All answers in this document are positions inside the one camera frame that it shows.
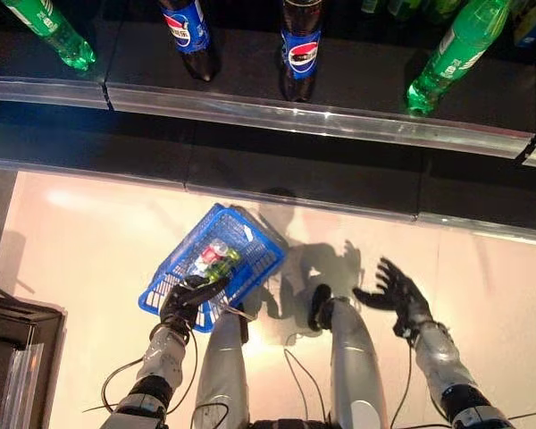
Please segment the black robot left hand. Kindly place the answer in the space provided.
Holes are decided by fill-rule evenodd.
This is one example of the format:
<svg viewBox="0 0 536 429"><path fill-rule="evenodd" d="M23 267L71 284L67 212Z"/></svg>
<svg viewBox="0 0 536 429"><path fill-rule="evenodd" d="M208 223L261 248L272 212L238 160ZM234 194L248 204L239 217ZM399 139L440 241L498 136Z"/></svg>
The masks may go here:
<svg viewBox="0 0 536 429"><path fill-rule="evenodd" d="M196 325L200 305L217 296L228 283L226 277L214 282L199 275L185 277L167 294L159 313L161 323L178 335L188 337Z"/></svg>

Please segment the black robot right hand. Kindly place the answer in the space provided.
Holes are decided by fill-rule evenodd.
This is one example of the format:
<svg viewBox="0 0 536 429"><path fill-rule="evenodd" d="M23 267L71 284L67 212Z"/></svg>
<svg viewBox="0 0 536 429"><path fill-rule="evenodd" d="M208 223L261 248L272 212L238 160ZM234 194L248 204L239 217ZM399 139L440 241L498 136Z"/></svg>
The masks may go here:
<svg viewBox="0 0 536 429"><path fill-rule="evenodd" d="M434 322L428 301L415 282L386 257L380 258L375 278L379 292L354 288L355 298L367 307L395 312L393 332L412 343L422 325Z"/></svg>

